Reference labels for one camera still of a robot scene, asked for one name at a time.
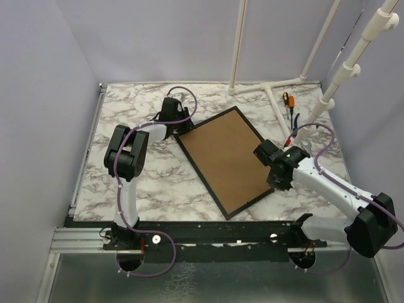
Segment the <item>black picture frame brown backing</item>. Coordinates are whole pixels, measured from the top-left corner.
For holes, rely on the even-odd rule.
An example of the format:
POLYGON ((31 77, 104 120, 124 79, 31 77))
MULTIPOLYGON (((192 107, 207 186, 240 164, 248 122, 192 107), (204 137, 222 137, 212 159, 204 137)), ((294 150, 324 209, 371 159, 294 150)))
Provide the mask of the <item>black picture frame brown backing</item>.
POLYGON ((266 182, 269 167, 253 153, 264 139, 238 107, 175 140, 226 220, 274 192, 266 182))

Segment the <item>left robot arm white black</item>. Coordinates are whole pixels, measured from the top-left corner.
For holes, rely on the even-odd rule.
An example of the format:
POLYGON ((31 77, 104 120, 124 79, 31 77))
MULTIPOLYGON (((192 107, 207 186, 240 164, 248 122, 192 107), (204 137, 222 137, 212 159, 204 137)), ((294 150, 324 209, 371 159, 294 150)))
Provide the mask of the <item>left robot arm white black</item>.
POLYGON ((105 247, 132 249, 138 245, 140 235, 132 229, 139 223, 136 184, 148 146, 193 126, 188 108, 177 98, 165 97, 161 111, 144 126, 134 131, 125 125, 115 127, 104 156, 104 167, 117 184, 116 214, 111 230, 103 236, 105 247))

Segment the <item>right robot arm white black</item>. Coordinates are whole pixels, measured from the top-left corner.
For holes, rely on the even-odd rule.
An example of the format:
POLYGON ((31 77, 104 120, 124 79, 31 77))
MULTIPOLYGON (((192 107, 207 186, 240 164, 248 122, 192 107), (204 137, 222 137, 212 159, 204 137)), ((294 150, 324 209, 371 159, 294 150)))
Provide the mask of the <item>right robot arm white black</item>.
POLYGON ((372 258, 396 234, 395 208, 387 194, 375 196, 353 186, 319 166, 315 158, 297 146, 282 150, 265 140, 256 147, 254 155, 270 167, 267 183, 273 189, 287 191, 297 182, 344 214, 344 218, 301 216, 290 231, 295 246, 304 247, 312 240, 340 242, 372 258))

